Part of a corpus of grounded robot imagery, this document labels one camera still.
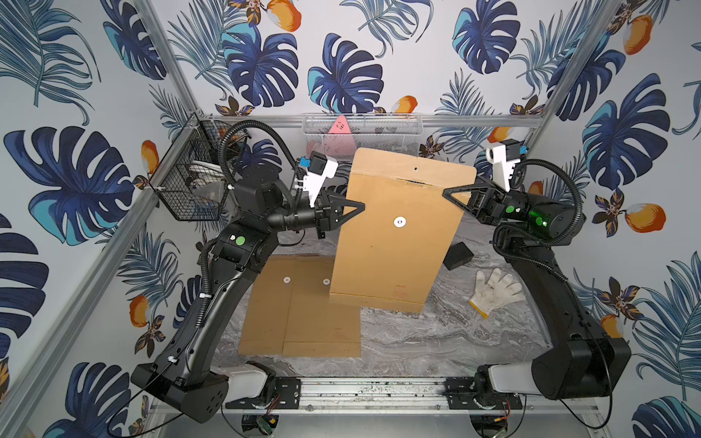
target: blue monstera leaf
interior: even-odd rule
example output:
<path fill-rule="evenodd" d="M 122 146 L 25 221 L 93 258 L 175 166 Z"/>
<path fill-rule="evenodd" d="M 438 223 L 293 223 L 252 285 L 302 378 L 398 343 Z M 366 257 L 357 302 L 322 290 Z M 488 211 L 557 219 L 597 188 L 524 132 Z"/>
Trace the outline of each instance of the blue monstera leaf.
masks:
<path fill-rule="evenodd" d="M 32 323 L 29 315 L 35 316 L 43 305 L 48 266 L 33 260 L 31 255 L 39 254 L 34 243 L 21 234 L 6 231 L 10 227 L 9 220 L 0 214 L 0 253 L 4 255 L 0 261 L 0 308 L 10 310 L 0 312 L 0 327 L 10 329 L 19 338 Z M 8 334 L 0 333 L 0 357 L 7 356 L 10 342 Z"/>
<path fill-rule="evenodd" d="M 477 73 L 499 71 L 516 47 L 516 35 L 521 23 L 503 20 L 504 15 L 516 15 L 510 1 L 477 0 L 477 13 L 464 8 L 458 15 L 453 33 L 453 48 Z"/>
<path fill-rule="evenodd" d="M 32 144 L 41 163 L 27 153 L 25 131 L 5 136 L 5 147 L 24 173 L 37 184 L 52 187 L 29 202 L 29 212 L 61 242 L 78 245 L 114 227 L 127 214 L 134 186 L 122 155 L 99 132 L 61 131 L 54 153 L 56 129 L 39 128 Z M 76 147 L 82 145 L 74 159 Z"/>
<path fill-rule="evenodd" d="M 635 438 L 701 438 L 701 416 L 674 397 L 641 404 L 632 420 Z"/>
<path fill-rule="evenodd" d="M 282 164 L 283 161 L 280 160 L 278 150 L 273 146 L 273 142 L 269 139 L 264 139 L 260 142 L 255 142 L 252 148 L 246 144 L 243 148 L 243 155 L 241 156 L 241 169 L 264 163 L 274 165 L 278 169 L 278 172 L 283 170 L 278 165 Z"/>
<path fill-rule="evenodd" d="M 380 100 L 384 88 L 382 66 L 362 64 L 374 58 L 351 41 L 341 41 L 332 53 L 333 45 L 340 39 L 336 34 L 328 34 L 324 40 L 323 61 L 326 69 L 309 69 L 307 83 L 309 96 L 317 105 L 334 113 L 370 113 Z"/>
<path fill-rule="evenodd" d="M 274 34 L 261 48 L 258 27 L 241 23 L 222 34 L 222 48 L 231 82 L 254 107 L 281 107 L 294 99 L 297 88 L 297 54 L 280 46 L 297 48 L 292 34 Z"/>
<path fill-rule="evenodd" d="M 605 34 L 600 40 L 597 48 L 589 56 L 587 64 L 585 64 L 582 72 L 579 73 L 577 81 L 574 83 L 572 88 L 567 93 L 564 102 L 557 110 L 557 115 L 560 120 L 577 120 L 579 116 L 592 107 L 597 96 L 602 94 L 605 89 L 607 89 L 611 79 L 613 78 L 613 72 L 611 68 L 615 69 L 616 74 L 623 68 L 625 63 L 625 55 L 616 50 L 607 50 L 606 44 L 608 43 L 608 38 L 610 35 Z M 562 62 L 557 66 L 555 71 L 552 73 L 552 78 L 547 85 L 547 96 L 550 97 L 555 90 L 555 86 L 560 82 L 562 74 L 565 68 L 569 65 L 572 55 L 574 54 L 577 46 L 573 46 L 562 58 Z"/>
<path fill-rule="evenodd" d="M 102 26 L 124 65 L 151 79 L 164 79 L 165 67 L 134 6 L 120 0 L 100 1 L 113 21 L 106 21 Z"/>
<path fill-rule="evenodd" d="M 202 289 L 202 275 L 195 275 L 187 279 L 187 289 L 183 289 L 180 292 L 180 302 L 175 309 L 175 316 L 173 317 L 174 329 L 180 328 L 180 325 L 185 320 L 185 315 L 192 307 L 192 303 L 200 295 L 200 289 Z"/>
<path fill-rule="evenodd" d="M 659 84 L 658 75 L 649 74 L 625 96 L 620 111 L 607 100 L 582 132 L 587 168 L 599 185 L 613 190 L 632 182 L 647 173 L 667 148 L 664 137 L 648 130 L 669 130 L 669 115 L 660 108 L 667 98 L 658 89 L 641 96 Z"/>
<path fill-rule="evenodd" d="M 53 423 L 46 429 L 43 438 L 110 438 L 109 433 L 121 436 L 118 425 L 123 425 L 127 420 L 126 404 L 131 396 L 129 373 L 115 379 L 122 368 L 97 363 L 88 369 L 83 385 L 79 387 L 87 366 L 87 362 L 77 364 L 68 380 L 66 412 L 75 420 L 63 418 Z"/>

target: black corrugated cable sleeve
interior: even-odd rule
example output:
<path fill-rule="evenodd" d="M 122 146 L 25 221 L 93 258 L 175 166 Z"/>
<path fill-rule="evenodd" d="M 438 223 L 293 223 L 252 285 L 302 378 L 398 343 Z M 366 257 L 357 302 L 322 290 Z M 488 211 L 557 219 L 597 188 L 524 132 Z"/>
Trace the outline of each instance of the black corrugated cable sleeve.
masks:
<path fill-rule="evenodd" d="M 533 263 L 537 266 L 540 266 L 547 270 L 549 273 L 553 274 L 557 279 L 559 279 L 562 282 L 567 282 L 567 277 L 563 275 L 562 273 L 557 272 L 553 266 L 550 266 L 549 264 L 533 259 L 531 257 L 527 256 L 520 256 L 518 254 L 514 254 L 512 252 L 506 251 L 504 249 L 501 249 L 499 247 L 501 243 L 501 235 L 504 231 L 506 230 L 511 230 L 517 234 L 520 234 L 524 236 L 525 238 L 528 238 L 530 240 L 533 240 L 534 242 L 538 242 L 541 245 L 550 247 L 555 245 L 558 242 L 561 242 L 563 239 L 565 239 L 567 236 L 572 234 L 572 231 L 574 231 L 574 228 L 577 226 L 579 221 L 582 219 L 582 196 L 579 194 L 579 190 L 577 189 L 577 185 L 575 182 L 570 178 L 570 176 L 562 170 L 560 167 L 557 167 L 556 165 L 552 164 L 550 161 L 545 161 L 545 160 L 538 160 L 538 159 L 529 159 L 529 160 L 523 160 L 522 162 L 516 164 L 514 168 L 514 174 L 518 172 L 518 177 L 516 180 L 513 181 L 514 184 L 512 184 L 512 181 L 509 181 L 509 184 L 513 188 L 514 186 L 518 187 L 523 183 L 523 180 L 526 176 L 526 166 L 528 165 L 536 165 L 536 166 L 541 166 L 545 167 L 548 170 L 551 170 L 553 173 L 555 173 L 564 183 L 567 189 L 572 193 L 572 201 L 574 203 L 574 215 L 572 216 L 572 220 L 570 221 L 569 225 L 567 228 L 564 229 L 562 233 L 560 233 L 558 236 L 555 236 L 552 239 L 542 239 L 538 237 L 537 235 L 534 235 L 533 233 L 530 233 L 528 230 L 525 228 L 518 226 L 516 224 L 510 224 L 508 222 L 504 222 L 502 224 L 499 224 L 495 229 L 494 229 L 494 234 L 492 236 L 492 245 L 494 247 L 494 251 L 499 254 L 500 256 L 504 258 L 509 258 L 512 260 L 520 260 L 520 261 L 528 261 L 530 263 Z"/>
<path fill-rule="evenodd" d="M 560 233 L 560 235 L 557 235 L 553 237 L 552 239 L 543 241 L 543 244 L 546 246 L 552 246 L 558 242 L 561 242 L 564 240 L 567 236 L 572 234 L 572 231 L 574 231 L 574 228 L 577 226 L 579 221 L 582 219 L 582 196 L 579 194 L 579 189 L 577 189 L 577 184 L 570 178 L 570 176 L 562 170 L 560 167 L 552 164 L 550 161 L 545 161 L 545 160 L 538 160 L 538 159 L 529 159 L 529 160 L 523 160 L 522 162 L 516 164 L 515 169 L 518 171 L 521 171 L 522 168 L 525 168 L 526 166 L 529 165 L 534 165 L 534 166 L 541 166 L 544 167 L 548 170 L 550 170 L 552 173 L 556 174 L 564 183 L 565 186 L 567 186 L 567 189 L 570 191 L 572 194 L 572 201 L 574 204 L 574 216 L 572 216 L 572 220 L 570 221 L 569 225 L 567 228 Z"/>
<path fill-rule="evenodd" d="M 195 328 L 199 329 L 205 324 L 205 316 L 207 315 L 207 309 L 212 303 L 212 280 L 210 278 L 210 266 L 209 266 L 209 253 L 218 241 L 218 237 L 211 239 L 205 243 L 205 246 L 200 252 L 200 269 L 202 270 L 202 288 L 200 289 L 204 295 L 202 301 L 200 302 L 200 308 L 197 310 L 197 321 L 195 322 Z"/>
<path fill-rule="evenodd" d="M 278 144 L 278 146 L 280 147 L 280 150 L 283 151 L 283 155 L 285 155 L 285 158 L 287 159 L 287 161 L 290 162 L 290 165 L 292 166 L 292 171 L 297 176 L 297 179 L 301 180 L 304 177 L 304 172 L 297 165 L 297 162 L 294 160 L 294 157 L 290 153 L 290 150 L 287 148 L 285 141 L 282 139 L 282 137 L 280 137 L 280 135 L 273 128 L 271 128 L 270 126 L 266 125 L 265 123 L 257 121 L 257 120 L 244 120 L 244 121 L 238 122 L 234 126 L 230 127 L 229 130 L 226 131 L 226 134 L 224 134 L 219 141 L 219 148 L 217 149 L 217 159 L 219 161 L 219 166 L 222 168 L 222 174 L 224 174 L 224 178 L 228 184 L 233 186 L 236 181 L 233 178 L 233 174 L 229 170 L 229 166 L 226 164 L 226 146 L 229 144 L 229 141 L 237 132 L 244 130 L 246 128 L 258 128 L 260 130 L 265 131 L 265 133 L 267 133 L 268 135 L 270 135 L 272 137 L 272 139 L 275 140 L 275 143 Z M 301 200 L 301 197 L 302 197 L 302 190 L 297 189 L 297 193 L 295 194 L 295 197 L 294 197 L 293 208 L 297 207 L 297 205 L 299 204 L 299 201 Z"/>

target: aluminum frame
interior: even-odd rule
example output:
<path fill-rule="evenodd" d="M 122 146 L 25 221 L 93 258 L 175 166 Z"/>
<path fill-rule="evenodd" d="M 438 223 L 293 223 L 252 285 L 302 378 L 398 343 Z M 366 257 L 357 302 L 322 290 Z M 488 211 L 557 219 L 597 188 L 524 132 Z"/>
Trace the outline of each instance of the aluminum frame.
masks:
<path fill-rule="evenodd" d="M 177 58 L 173 53 L 170 43 L 168 42 L 167 34 L 165 29 L 161 26 L 161 22 L 158 20 L 158 15 L 154 10 L 153 5 L 151 5 L 150 0 L 134 0 L 134 7 L 139 11 L 139 17 L 141 18 L 144 28 L 149 33 L 151 37 L 151 42 L 158 53 L 158 57 L 165 66 L 165 71 L 170 75 L 173 81 L 173 85 L 180 96 L 182 104 L 188 113 L 198 113 L 202 114 L 202 110 L 197 106 L 197 99 L 195 98 L 190 85 L 185 79 L 185 74 L 180 69 L 178 65 Z"/>
<path fill-rule="evenodd" d="M 604 35 L 606 28 L 613 19 L 616 11 L 620 7 L 619 1 L 601 0 L 600 9 L 596 12 L 596 16 L 591 25 L 587 28 L 582 39 L 579 41 L 575 53 L 572 54 L 569 64 L 565 68 L 560 82 L 557 84 L 555 91 L 550 99 L 545 104 L 545 110 L 542 113 L 543 122 L 540 126 L 526 138 L 526 145 L 529 147 L 528 155 L 538 147 L 540 139 L 547 130 L 548 125 L 553 118 L 557 117 L 557 111 L 562 106 L 567 94 L 579 77 L 580 73 L 587 64 L 589 57 L 592 56 L 594 49 L 597 48 L 601 36 Z"/>

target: metal rail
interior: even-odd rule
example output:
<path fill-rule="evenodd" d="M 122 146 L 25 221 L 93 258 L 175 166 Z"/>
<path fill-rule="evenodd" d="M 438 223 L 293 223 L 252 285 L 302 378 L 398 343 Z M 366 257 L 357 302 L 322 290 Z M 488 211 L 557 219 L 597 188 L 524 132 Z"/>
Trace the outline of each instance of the metal rail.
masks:
<path fill-rule="evenodd" d="M 502 415 L 503 409 L 451 410 L 442 378 L 300 378 L 299 409 L 274 409 L 276 414 L 449 414 L 449 415 Z M 601 422 L 594 399 L 575 399 L 568 402 L 572 410 L 587 416 L 587 420 Z M 176 413 L 166 405 L 154 407 L 159 413 Z M 265 410 L 225 409 L 225 413 L 261 414 Z M 531 414 L 568 414 L 557 400 L 529 395 L 526 412 Z"/>
<path fill-rule="evenodd" d="M 401 114 L 391 114 L 387 116 L 401 117 Z M 421 120 L 423 121 L 423 127 L 425 128 L 443 128 L 446 126 L 450 127 L 467 127 L 467 126 L 510 126 L 513 128 L 537 128 L 543 122 L 540 116 L 512 116 L 512 115 L 494 115 L 494 116 L 441 116 L 436 114 L 419 114 Z M 255 117 L 256 120 L 261 121 L 272 128 L 301 128 L 302 119 L 304 114 L 292 115 L 292 116 L 258 116 Z M 230 116 L 217 116 L 211 115 L 210 120 L 218 120 L 233 125 L 244 120 L 250 120 L 251 116 L 246 117 L 230 117 Z"/>
<path fill-rule="evenodd" d="M 545 110 L 542 114 L 543 123 L 535 131 L 533 131 L 528 138 L 526 138 L 526 145 L 529 147 L 529 156 L 533 153 L 536 147 L 538 147 L 538 143 L 543 137 L 543 134 L 545 133 L 545 130 L 547 130 L 547 127 L 552 119 L 557 117 L 558 110 L 565 101 L 570 89 L 572 89 L 572 86 L 577 81 L 577 78 L 587 64 L 587 61 L 592 56 L 594 49 L 597 48 L 601 37 L 604 35 L 609 23 L 611 23 L 616 11 L 618 11 L 619 6 L 619 1 L 601 0 L 601 5 L 597 11 L 596 17 L 587 28 L 585 34 L 582 36 L 582 39 L 579 41 L 577 50 L 575 50 L 574 54 L 572 54 L 572 58 L 570 59 L 569 64 L 567 64 L 567 67 L 560 78 L 560 82 L 557 84 L 552 96 L 545 104 Z"/>
<path fill-rule="evenodd" d="M 175 54 L 172 51 L 170 42 L 168 42 L 167 34 L 161 22 L 158 20 L 158 15 L 154 10 L 153 5 L 150 0 L 134 0 L 134 7 L 139 11 L 139 17 L 141 18 L 144 27 L 151 37 L 151 42 L 156 48 L 158 57 L 165 66 L 165 70 L 172 79 L 173 85 L 179 95 L 182 104 L 188 113 L 201 113 L 197 105 L 197 99 L 190 89 L 190 85 L 185 79 L 185 75 L 178 65 L 178 61 L 175 58 Z"/>

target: cable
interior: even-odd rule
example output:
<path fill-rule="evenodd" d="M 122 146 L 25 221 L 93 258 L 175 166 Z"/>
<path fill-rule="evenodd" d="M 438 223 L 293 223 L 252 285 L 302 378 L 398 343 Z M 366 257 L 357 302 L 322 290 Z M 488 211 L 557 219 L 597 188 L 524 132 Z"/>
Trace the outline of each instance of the cable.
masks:
<path fill-rule="evenodd" d="M 521 427 L 521 423 L 524 422 L 524 417 L 526 416 L 526 404 L 527 404 L 527 403 L 528 403 L 528 395 L 527 395 L 527 394 L 524 394 L 524 411 L 523 411 L 523 413 L 521 413 L 521 419 L 519 420 L 519 424 L 516 426 L 516 428 L 514 429 L 513 432 L 511 432 L 510 434 L 506 435 L 504 438 L 509 438 L 511 435 L 513 435 L 514 433 L 516 433 L 516 431 L 519 429 L 519 427 Z"/>
<path fill-rule="evenodd" d="M 187 348 L 190 346 L 190 343 L 192 342 L 192 340 L 195 339 L 195 334 L 196 334 L 196 333 L 197 333 L 197 331 L 195 331 L 194 333 L 192 333 L 192 336 L 190 336 L 190 339 L 187 341 L 187 343 L 185 344 L 185 346 L 175 355 L 175 359 L 177 359 L 178 357 L 180 357 L 180 355 L 181 355 L 185 350 L 187 350 Z M 161 376 L 170 368 L 170 365 L 173 365 L 173 364 L 174 364 L 174 362 L 168 362 L 168 365 L 165 366 L 165 368 L 163 369 L 163 371 L 161 371 L 160 373 L 158 373 L 158 375 L 157 375 L 156 377 L 152 378 L 146 385 L 144 385 L 143 388 L 141 388 L 139 391 L 137 391 L 137 393 L 134 394 L 134 395 L 129 399 L 129 401 L 127 401 L 124 405 L 122 405 L 121 408 L 119 408 L 119 409 L 117 409 L 117 410 L 115 411 L 115 413 L 112 415 L 112 417 L 109 419 L 109 421 L 107 421 L 107 434 L 108 434 L 110 437 L 112 437 L 112 438 L 136 438 L 136 437 L 141 437 L 142 435 L 145 435 L 145 434 L 147 434 L 147 433 L 153 432 L 153 431 L 156 430 L 156 429 L 160 429 L 161 427 L 167 425 L 168 423 L 170 423 L 170 422 L 172 422 L 172 421 L 177 420 L 178 418 L 180 418 L 180 417 L 183 415 L 182 413 L 179 413 L 178 415 L 176 415 L 175 417 L 171 418 L 170 420 L 168 420 L 168 421 L 166 421 L 166 422 L 164 422 L 164 423 L 161 423 L 160 425 L 157 425 L 156 427 L 153 427 L 153 428 L 151 428 L 151 429 L 148 429 L 146 432 L 141 432 L 141 433 L 138 433 L 138 434 L 136 434 L 136 435 L 128 435 L 128 436 L 126 436 L 126 437 L 123 437 L 123 436 L 121 436 L 121 435 L 113 435 L 113 434 L 112 434 L 112 431 L 110 430 L 111 427 L 112 427 L 112 421 L 114 421 L 114 417 L 116 417 L 116 416 L 121 412 L 122 409 L 124 409 L 124 408 L 126 408 L 127 406 L 129 406 L 129 403 L 131 403 L 136 397 L 139 397 L 139 394 L 141 394 L 142 392 L 144 392 L 144 391 L 146 390 L 146 388 L 149 387 L 149 385 L 151 385 L 153 382 L 157 381 L 158 378 L 161 377 Z"/>
<path fill-rule="evenodd" d="M 589 328 L 587 326 L 585 326 L 585 330 L 589 334 L 589 337 L 593 337 L 592 334 L 589 332 Z M 608 372 L 608 362 L 606 361 L 606 358 L 604 357 L 604 351 L 601 349 L 601 346 L 599 346 L 599 343 L 597 342 L 596 339 L 594 339 L 593 341 L 594 341 L 594 344 L 596 344 L 596 346 L 597 346 L 597 350 L 599 350 L 599 354 L 601 355 L 601 359 L 604 361 L 604 369 L 606 370 L 606 379 L 608 380 L 608 414 L 606 414 L 606 420 L 604 420 L 604 422 L 598 426 L 588 425 L 587 423 L 582 421 L 579 417 L 577 417 L 577 415 L 572 411 L 572 409 L 570 409 L 570 407 L 567 406 L 567 403 L 565 403 L 562 400 L 560 400 L 560 402 L 563 405 L 565 405 L 567 410 L 570 411 L 570 413 L 574 416 L 574 418 L 577 419 L 577 421 L 579 421 L 580 423 L 582 423 L 583 425 L 585 425 L 589 429 L 598 430 L 598 429 L 603 429 L 604 427 L 606 427 L 606 425 L 608 424 L 608 421 L 611 419 L 611 412 L 613 410 L 613 385 L 611 384 L 611 375 Z"/>
<path fill-rule="evenodd" d="M 222 411 L 222 417 L 224 418 L 224 421 L 226 421 L 226 424 L 229 425 L 229 427 L 231 428 L 231 430 L 233 430 L 234 432 L 236 432 L 236 434 L 237 434 L 239 437 L 242 437 L 242 438 L 249 438 L 249 437 L 245 436 L 243 433 L 237 431 L 236 428 L 235 428 L 234 426 L 232 426 L 232 424 L 229 422 L 229 420 L 226 419 L 226 416 L 224 415 L 224 405 L 221 405 L 221 406 L 219 407 L 219 409 Z"/>
<path fill-rule="evenodd" d="M 172 421 L 177 420 L 178 418 L 180 418 L 180 417 L 182 417 L 182 416 L 183 416 L 183 413 L 181 412 L 181 413 L 177 414 L 175 417 L 171 418 L 170 420 L 166 421 L 165 423 L 161 423 L 160 425 L 157 425 L 156 427 L 152 427 L 151 429 L 148 429 L 148 430 L 143 431 L 143 432 L 141 432 L 141 433 L 137 433 L 137 434 L 135 434 L 135 435 L 128 435 L 128 436 L 126 436 L 126 437 L 121 437 L 121 438 L 136 438 L 136 437 L 141 437 L 142 435 L 145 435 L 145 434 L 147 434 L 147 433 L 151 433 L 151 432 L 153 432 L 153 431 L 156 430 L 156 429 L 160 429 L 161 427 L 167 425 L 168 423 L 170 423 L 170 422 L 172 422 Z M 117 435 L 113 435 L 113 434 L 109 433 L 109 430 L 107 430 L 107 434 L 109 434 L 110 437 L 116 437 L 116 436 L 117 436 Z"/>
<path fill-rule="evenodd" d="M 296 241 L 295 243 L 278 243 L 278 246 L 279 246 L 279 247 L 293 247 L 293 246 L 297 246 L 297 245 L 299 245 L 300 243 L 302 243 L 302 240 L 304 240 L 304 236 L 305 236 L 305 235 L 306 235 L 306 228 L 303 228 L 303 229 L 302 229 L 302 237 L 300 237 L 300 239 L 299 239 L 298 241 Z"/>
<path fill-rule="evenodd" d="M 559 235 L 550 238 L 550 239 L 542 239 L 539 236 L 531 233 L 530 231 L 526 230 L 522 226 L 518 226 L 516 224 L 511 224 L 508 222 L 503 222 L 494 229 L 494 235 L 492 236 L 492 246 L 494 248 L 494 251 L 499 254 L 500 256 L 512 260 L 520 260 L 520 261 L 526 261 L 529 263 L 533 263 L 537 266 L 540 266 L 541 268 L 545 269 L 547 272 L 555 276 L 558 280 L 567 283 L 567 277 L 558 271 L 555 270 L 553 266 L 550 264 L 547 264 L 543 261 L 536 260 L 533 257 L 529 256 L 522 256 L 515 254 L 511 251 L 508 251 L 506 249 L 502 249 L 499 247 L 499 242 L 501 240 L 501 233 L 503 233 L 506 230 L 513 231 L 514 233 L 517 233 L 519 235 L 522 235 L 523 237 L 533 240 L 534 242 L 537 242 L 541 245 L 544 245 L 546 247 L 553 246 L 565 238 L 567 238 L 570 234 L 572 234 L 572 231 L 574 231 L 574 228 L 577 226 L 579 221 L 582 218 L 582 196 L 579 194 L 579 190 L 577 189 L 577 184 L 570 178 L 569 175 L 567 175 L 567 172 L 562 170 L 560 167 L 557 167 L 556 165 L 552 164 L 550 161 L 545 161 L 545 160 L 538 160 L 538 159 L 528 159 L 528 160 L 523 160 L 520 163 L 517 163 L 516 166 L 514 167 L 514 175 L 518 174 L 518 177 L 514 181 L 514 184 L 520 185 L 521 182 L 523 182 L 523 179 L 525 178 L 526 175 L 526 167 L 529 165 L 536 165 L 536 166 L 541 166 L 544 167 L 553 173 L 557 175 L 564 183 L 567 189 L 570 191 L 572 194 L 572 201 L 574 204 L 574 215 L 572 216 L 572 220 L 570 223 L 567 225 L 567 227 L 560 233 Z"/>
<path fill-rule="evenodd" d="M 200 301 L 200 308 L 197 310 L 197 320 L 195 321 L 195 328 L 200 329 L 205 324 L 205 316 L 207 315 L 207 310 L 212 303 L 212 279 L 210 278 L 210 266 L 209 266 L 209 252 L 217 243 L 219 237 L 211 239 L 205 243 L 202 251 L 200 252 L 200 269 L 202 271 L 202 293 L 204 297 Z"/>
<path fill-rule="evenodd" d="M 224 174 L 224 178 L 227 183 L 230 185 L 235 184 L 235 179 L 233 178 L 233 174 L 229 170 L 229 165 L 226 162 L 226 147 L 229 144 L 229 141 L 231 138 L 241 130 L 244 130 L 245 128 L 258 128 L 260 130 L 265 131 L 268 135 L 270 135 L 273 140 L 278 144 L 280 147 L 280 150 L 283 151 L 283 155 L 287 159 L 287 161 L 290 162 L 290 165 L 292 166 L 292 171 L 297 175 L 298 179 L 302 179 L 304 177 L 304 171 L 297 165 L 297 162 L 294 160 L 294 157 L 292 156 L 292 153 L 290 150 L 287 148 L 287 145 L 285 144 L 285 141 L 280 137 L 280 135 L 270 126 L 266 125 L 263 122 L 260 122 L 258 120 L 244 120 L 241 122 L 236 123 L 234 126 L 231 126 L 229 130 L 226 131 L 226 134 L 222 136 L 222 138 L 219 140 L 219 147 L 217 148 L 217 160 L 219 161 L 219 166 L 222 168 L 222 174 Z M 295 193 L 294 197 L 294 206 L 293 208 L 297 208 L 297 205 L 299 204 L 299 201 L 301 200 L 302 197 L 302 190 L 297 189 L 297 192 Z"/>
<path fill-rule="evenodd" d="M 496 420 L 494 420 L 495 423 L 497 423 L 498 421 L 506 420 L 507 418 L 509 418 L 509 415 L 511 415 L 511 403 L 509 402 L 509 399 L 506 399 L 506 404 L 509 406 L 509 410 L 506 412 L 506 415 L 504 415 L 503 417 L 499 417 L 499 418 L 497 418 Z"/>

